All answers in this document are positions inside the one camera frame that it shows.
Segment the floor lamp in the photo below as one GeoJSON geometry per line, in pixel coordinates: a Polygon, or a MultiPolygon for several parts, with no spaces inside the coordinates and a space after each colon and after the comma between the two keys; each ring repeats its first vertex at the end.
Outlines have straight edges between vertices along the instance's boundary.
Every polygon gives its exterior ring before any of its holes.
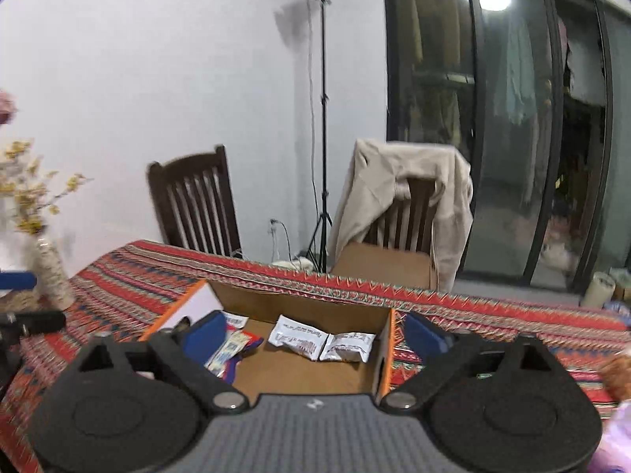
{"type": "Polygon", "coordinates": [[[319,272],[327,271],[326,267],[326,229],[327,225],[332,224],[330,221],[330,215],[326,208],[326,200],[329,196],[329,192],[327,191],[326,186],[326,105],[328,102],[328,97],[326,95],[326,51],[325,51],[325,12],[327,4],[329,4],[329,0],[318,0],[320,1],[320,18],[322,23],[322,211],[320,215],[318,215],[317,222],[315,224],[314,233],[311,236],[311,240],[309,242],[309,246],[307,248],[307,258],[310,259],[315,268],[318,269],[319,272]],[[320,249],[319,253],[316,254],[316,236],[318,229],[320,230],[320,249]]]}

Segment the wooden chair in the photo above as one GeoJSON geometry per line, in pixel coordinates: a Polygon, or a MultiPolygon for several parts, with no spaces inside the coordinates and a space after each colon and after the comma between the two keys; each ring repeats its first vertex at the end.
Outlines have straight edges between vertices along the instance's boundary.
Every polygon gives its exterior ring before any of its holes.
{"type": "Polygon", "coordinates": [[[411,199],[395,200],[371,224],[363,243],[346,244],[332,274],[437,289],[438,277],[430,258],[436,206],[429,205],[435,181],[409,179],[408,183],[411,199]]]}
{"type": "Polygon", "coordinates": [[[242,257],[225,147],[154,162],[147,179],[165,243],[242,257]]]}

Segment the white textured vase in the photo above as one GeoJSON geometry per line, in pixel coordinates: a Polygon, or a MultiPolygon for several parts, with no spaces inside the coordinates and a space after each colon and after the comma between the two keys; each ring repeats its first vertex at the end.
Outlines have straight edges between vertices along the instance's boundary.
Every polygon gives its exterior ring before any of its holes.
{"type": "Polygon", "coordinates": [[[33,273],[37,276],[37,291],[46,295],[56,309],[64,311],[75,302],[75,296],[57,246],[45,232],[34,238],[33,273]]]}

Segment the patterned fabric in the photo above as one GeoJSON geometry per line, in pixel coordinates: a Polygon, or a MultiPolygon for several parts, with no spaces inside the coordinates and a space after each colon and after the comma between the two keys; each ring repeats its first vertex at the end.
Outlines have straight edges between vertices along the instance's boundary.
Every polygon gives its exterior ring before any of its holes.
{"type": "Polygon", "coordinates": [[[419,311],[445,329],[464,327],[497,340],[519,331],[536,332],[556,353],[603,417],[614,407],[596,370],[631,341],[613,313],[550,308],[386,286],[307,274],[244,260],[210,256],[163,244],[137,241],[110,252],[71,280],[76,303],[66,312],[65,331],[25,339],[25,366],[0,406],[0,448],[23,473],[40,471],[26,440],[26,426],[44,390],[95,331],[116,339],[139,336],[198,279],[332,302],[388,306],[397,310],[392,386],[422,369],[403,339],[407,311],[419,311]]]}

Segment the silver screw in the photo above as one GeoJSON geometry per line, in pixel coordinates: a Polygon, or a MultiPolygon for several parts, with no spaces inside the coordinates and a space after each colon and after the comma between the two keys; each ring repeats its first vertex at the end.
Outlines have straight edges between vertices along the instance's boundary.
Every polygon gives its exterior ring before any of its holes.
{"type": "Polygon", "coordinates": [[[245,397],[236,391],[224,391],[213,397],[213,403],[222,409],[238,409],[245,404],[245,397]]]}
{"type": "Polygon", "coordinates": [[[386,404],[393,409],[409,409],[416,405],[416,397],[405,391],[395,391],[386,397],[386,404]]]}

